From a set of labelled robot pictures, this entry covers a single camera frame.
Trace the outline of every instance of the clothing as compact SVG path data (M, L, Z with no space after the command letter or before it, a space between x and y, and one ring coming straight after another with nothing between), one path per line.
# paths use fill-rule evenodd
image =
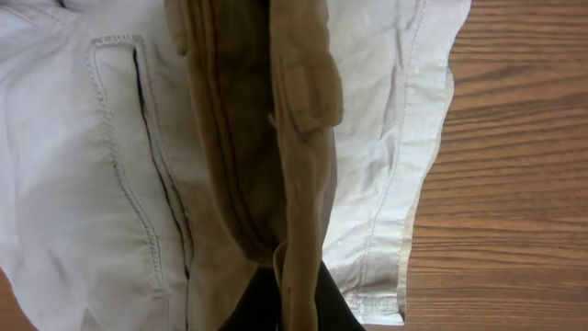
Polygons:
M279 265L277 281L284 282L284 243L292 232L279 215L290 215L297 204L289 202L300 197L310 198L314 209L312 220L301 219L318 227L311 229L309 270L318 271L317 243L325 240L326 265L360 322L401 323L411 212L438 144L451 91L447 54L469 2L328 2L329 49L344 105L334 135L336 111L320 112L331 114L325 118L267 116L286 109L288 97L298 102L289 110L305 109L316 91L336 105L334 75L317 88L299 88L334 69L325 57L324 28L313 31L322 33L318 68L327 74L296 70L294 59L285 68L294 69L290 79L279 81L272 76L281 73L279 56L267 39L280 41L284 27L267 23L267 3L199 3L208 10L205 19L217 20L196 21L208 24L201 30L209 33L205 41L214 43L215 33L222 40L208 48L220 55L207 59L214 65L200 66L218 70L202 73L210 82L187 76L187 62L202 58L190 58L194 53L182 42L187 32L168 24L178 14L162 0L2 3L0 267L23 311L40 330L216 330L242 298L257 262ZM314 19L324 25L324 15ZM217 96L195 94L207 90L195 86L205 82ZM292 91L309 94L290 97ZM241 173L230 189L246 192L243 205L259 221L250 225L262 232L260 258L245 255L246 243L236 245L234 231L225 228L236 222L226 222L219 169L210 166L218 150L204 141L212 128L195 117L195 105L206 102L223 102L232 115L254 114L231 117L233 142L268 144L257 149L261 154L241 148L232 156ZM283 177L288 169L280 157L296 148L284 147L285 123L297 129L290 133L320 132L315 141L323 166L308 197L288 193L286 180L298 175ZM402 194L388 194L393 190ZM301 288L312 288L312 281L306 285ZM306 291L305 300L312 302L313 294Z

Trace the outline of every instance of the white garment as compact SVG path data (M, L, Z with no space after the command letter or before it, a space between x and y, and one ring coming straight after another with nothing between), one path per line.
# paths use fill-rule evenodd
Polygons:
M0 6L0 268L40 330L216 330L255 265L217 219L163 0L63 2ZM329 3L345 117L323 256L363 323L401 323L468 9Z

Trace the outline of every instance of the wooden table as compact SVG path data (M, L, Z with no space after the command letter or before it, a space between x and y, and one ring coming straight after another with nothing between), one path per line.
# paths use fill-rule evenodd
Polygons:
M588 330L588 0L474 0L450 62L392 329ZM31 329L8 293L2 330Z

